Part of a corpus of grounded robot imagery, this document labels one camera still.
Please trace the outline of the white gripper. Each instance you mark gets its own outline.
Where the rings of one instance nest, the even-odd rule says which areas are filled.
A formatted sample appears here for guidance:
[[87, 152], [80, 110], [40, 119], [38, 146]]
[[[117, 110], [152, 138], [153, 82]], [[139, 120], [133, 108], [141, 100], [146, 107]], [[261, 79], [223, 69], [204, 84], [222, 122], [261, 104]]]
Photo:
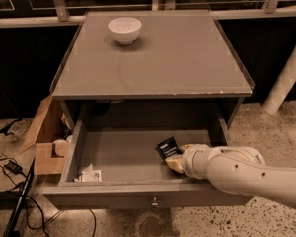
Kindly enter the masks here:
[[212, 149], [204, 144], [184, 144], [179, 149], [183, 155], [167, 157], [167, 166], [177, 173], [185, 173], [199, 180], [206, 178], [206, 168], [213, 157]]

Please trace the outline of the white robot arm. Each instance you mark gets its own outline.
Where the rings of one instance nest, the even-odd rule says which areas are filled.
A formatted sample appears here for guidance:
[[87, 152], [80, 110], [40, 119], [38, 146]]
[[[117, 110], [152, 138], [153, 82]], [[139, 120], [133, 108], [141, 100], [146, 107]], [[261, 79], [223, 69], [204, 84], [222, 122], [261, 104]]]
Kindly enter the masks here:
[[296, 168], [267, 166], [252, 147], [186, 144], [180, 150], [165, 158], [177, 173], [208, 180], [228, 194], [266, 198], [296, 209]]

